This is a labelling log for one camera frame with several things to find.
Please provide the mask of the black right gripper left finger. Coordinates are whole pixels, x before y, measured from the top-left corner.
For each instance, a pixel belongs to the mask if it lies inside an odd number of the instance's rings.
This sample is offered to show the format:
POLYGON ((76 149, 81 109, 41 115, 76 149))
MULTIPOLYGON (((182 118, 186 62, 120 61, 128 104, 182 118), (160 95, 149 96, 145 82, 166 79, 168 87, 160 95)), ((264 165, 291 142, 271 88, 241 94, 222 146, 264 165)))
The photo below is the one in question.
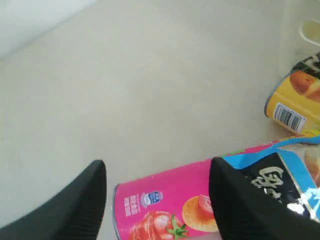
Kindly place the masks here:
POLYGON ((2 240, 95 240, 107 198, 107 171, 94 160, 43 205, 0 229, 2 240))

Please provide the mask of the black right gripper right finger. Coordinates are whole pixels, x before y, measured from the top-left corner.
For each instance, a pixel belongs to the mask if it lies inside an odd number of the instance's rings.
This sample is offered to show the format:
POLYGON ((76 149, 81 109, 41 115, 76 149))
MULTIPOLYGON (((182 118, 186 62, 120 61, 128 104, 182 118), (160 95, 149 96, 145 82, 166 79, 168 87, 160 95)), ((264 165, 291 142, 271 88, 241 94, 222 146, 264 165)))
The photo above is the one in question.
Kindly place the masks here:
POLYGON ((209 197, 224 240, 318 240, 320 225, 266 195, 221 157, 211 160, 209 197))

